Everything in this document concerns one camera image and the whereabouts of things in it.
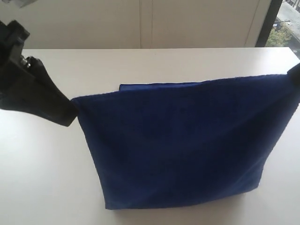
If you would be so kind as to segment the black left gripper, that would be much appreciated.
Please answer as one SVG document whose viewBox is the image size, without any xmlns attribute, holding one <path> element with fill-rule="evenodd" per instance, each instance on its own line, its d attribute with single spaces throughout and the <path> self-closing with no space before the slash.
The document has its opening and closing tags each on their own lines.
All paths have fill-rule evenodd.
<svg viewBox="0 0 300 225">
<path fill-rule="evenodd" d="M 29 35 L 16 20 L 0 23 L 0 108 L 68 127 L 77 108 L 54 84 L 40 59 L 23 56 Z"/>
</svg>

